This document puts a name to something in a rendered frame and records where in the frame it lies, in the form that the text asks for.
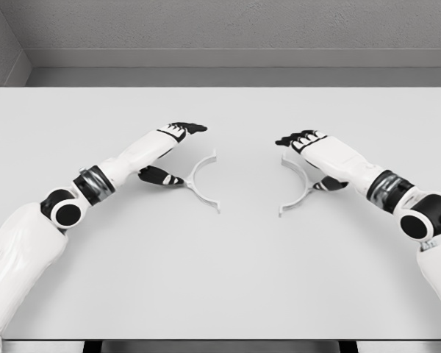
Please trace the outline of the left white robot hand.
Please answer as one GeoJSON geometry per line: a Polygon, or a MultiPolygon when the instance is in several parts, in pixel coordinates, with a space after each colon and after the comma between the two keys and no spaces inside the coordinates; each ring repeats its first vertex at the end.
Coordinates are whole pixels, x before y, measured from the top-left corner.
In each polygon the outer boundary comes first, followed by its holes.
{"type": "Polygon", "coordinates": [[[182,185],[184,180],[181,177],[151,164],[178,146],[188,135],[206,131],[204,125],[186,122],[170,123],[150,131],[118,156],[118,182],[122,184],[129,175],[137,174],[142,181],[155,185],[182,185]]]}

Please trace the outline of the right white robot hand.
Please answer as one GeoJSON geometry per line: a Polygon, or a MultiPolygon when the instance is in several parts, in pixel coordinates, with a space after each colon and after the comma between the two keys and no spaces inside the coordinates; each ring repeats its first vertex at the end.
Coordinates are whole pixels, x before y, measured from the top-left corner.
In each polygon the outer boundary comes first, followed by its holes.
{"type": "Polygon", "coordinates": [[[275,141],[277,146],[292,148],[310,165],[326,176],[313,185],[315,190],[336,191],[351,181],[351,170],[364,157],[341,140],[318,130],[294,132],[275,141]]]}

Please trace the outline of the thin white pipe clamp half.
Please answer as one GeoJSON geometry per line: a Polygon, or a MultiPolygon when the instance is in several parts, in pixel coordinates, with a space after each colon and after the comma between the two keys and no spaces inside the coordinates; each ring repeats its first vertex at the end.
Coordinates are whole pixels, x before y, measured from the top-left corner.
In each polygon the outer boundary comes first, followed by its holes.
{"type": "Polygon", "coordinates": [[[207,196],[205,196],[198,188],[196,185],[196,174],[206,165],[210,164],[210,163],[215,163],[217,161],[217,152],[214,149],[213,152],[200,159],[194,166],[193,169],[191,170],[190,174],[188,176],[184,176],[183,180],[184,180],[184,187],[191,190],[192,192],[194,192],[194,194],[196,195],[196,197],[203,202],[204,204],[213,207],[216,212],[218,214],[220,214],[221,212],[221,203],[217,200],[214,200],[212,198],[209,198],[207,196]]]}
{"type": "Polygon", "coordinates": [[[291,159],[289,159],[287,157],[286,152],[284,152],[282,154],[281,164],[283,166],[291,169],[299,176],[299,178],[301,179],[301,181],[304,184],[304,190],[303,190],[302,194],[295,201],[279,205],[279,217],[280,218],[284,215],[284,213],[286,211],[299,207],[300,204],[308,197],[308,195],[310,195],[311,193],[314,193],[316,191],[313,188],[314,183],[310,181],[309,175],[304,170],[304,168],[302,166],[300,166],[299,164],[295,163],[294,161],[292,161],[291,159]]]}

